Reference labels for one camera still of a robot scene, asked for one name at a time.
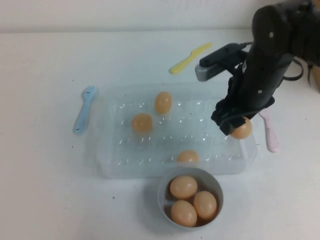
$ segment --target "egg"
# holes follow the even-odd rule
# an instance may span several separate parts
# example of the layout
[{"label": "egg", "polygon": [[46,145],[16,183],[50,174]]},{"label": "egg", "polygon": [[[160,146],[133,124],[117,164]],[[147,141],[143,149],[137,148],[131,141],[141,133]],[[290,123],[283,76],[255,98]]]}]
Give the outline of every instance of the egg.
[{"label": "egg", "polygon": [[245,124],[240,127],[237,127],[230,135],[235,139],[245,139],[252,133],[252,124],[251,121],[244,117]]},{"label": "egg", "polygon": [[172,205],[171,219],[176,224],[191,228],[197,223],[197,212],[189,202],[179,200]]},{"label": "egg", "polygon": [[132,128],[137,133],[145,133],[152,129],[152,117],[147,113],[138,113],[132,119]]},{"label": "egg", "polygon": [[203,220],[213,220],[218,211],[218,204],[215,196],[208,191],[198,192],[193,200],[196,214]]},{"label": "egg", "polygon": [[172,96],[167,91],[160,92],[154,100],[154,108],[159,114],[165,114],[170,111],[172,106]]},{"label": "egg", "polygon": [[197,181],[192,176],[178,176],[170,184],[170,193],[180,200],[190,198],[197,189]]},{"label": "egg", "polygon": [[199,156],[193,150],[185,150],[179,154],[176,161],[185,163],[199,162]]}]

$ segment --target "egg holder cavity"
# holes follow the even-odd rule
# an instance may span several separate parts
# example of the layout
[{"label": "egg holder cavity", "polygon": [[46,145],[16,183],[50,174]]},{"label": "egg holder cavity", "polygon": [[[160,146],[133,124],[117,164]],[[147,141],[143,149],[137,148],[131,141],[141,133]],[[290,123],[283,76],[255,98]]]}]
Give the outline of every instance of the egg holder cavity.
[{"label": "egg holder cavity", "polygon": [[[139,84],[105,93],[102,89],[92,106],[88,128],[93,158],[102,173],[110,179],[162,177],[181,166],[177,158],[185,150],[196,151],[196,166],[211,174],[245,171],[257,154],[253,135],[242,140],[226,137],[211,120],[228,87],[225,84]],[[172,107],[158,114],[155,98],[163,91],[171,94]],[[138,113],[151,115],[151,131],[133,131],[132,120]]]}]

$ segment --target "bowl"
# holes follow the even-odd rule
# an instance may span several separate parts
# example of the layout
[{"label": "bowl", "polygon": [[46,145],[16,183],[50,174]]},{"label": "bowl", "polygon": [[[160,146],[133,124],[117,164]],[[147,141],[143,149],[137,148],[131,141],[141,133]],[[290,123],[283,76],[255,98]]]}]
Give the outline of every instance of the bowl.
[{"label": "bowl", "polygon": [[[217,201],[218,211],[215,218],[204,225],[199,225],[199,223],[197,223],[195,227],[186,227],[171,220],[171,207],[177,201],[177,199],[175,199],[170,193],[170,183],[174,178],[184,175],[191,176],[196,180],[198,185],[197,193],[200,191],[208,191],[214,195]],[[161,180],[158,188],[157,200],[161,212],[172,225],[180,228],[181,230],[195,231],[211,225],[215,219],[217,219],[223,207],[224,194],[219,182],[207,171],[195,167],[181,167],[170,172]]]}]

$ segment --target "robotic arm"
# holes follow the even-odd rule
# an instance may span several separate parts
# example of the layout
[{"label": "robotic arm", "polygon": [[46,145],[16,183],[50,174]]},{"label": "robotic arm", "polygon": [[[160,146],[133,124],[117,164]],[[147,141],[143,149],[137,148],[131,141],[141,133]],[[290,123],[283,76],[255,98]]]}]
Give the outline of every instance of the robotic arm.
[{"label": "robotic arm", "polygon": [[[228,44],[195,68],[201,82],[224,70],[233,75],[225,99],[211,116],[225,135],[242,126],[243,117],[251,119],[275,102],[273,94],[295,57],[320,65],[320,11],[312,0],[287,0],[258,9],[252,33],[252,43]],[[249,52],[243,51],[250,44]]]}]

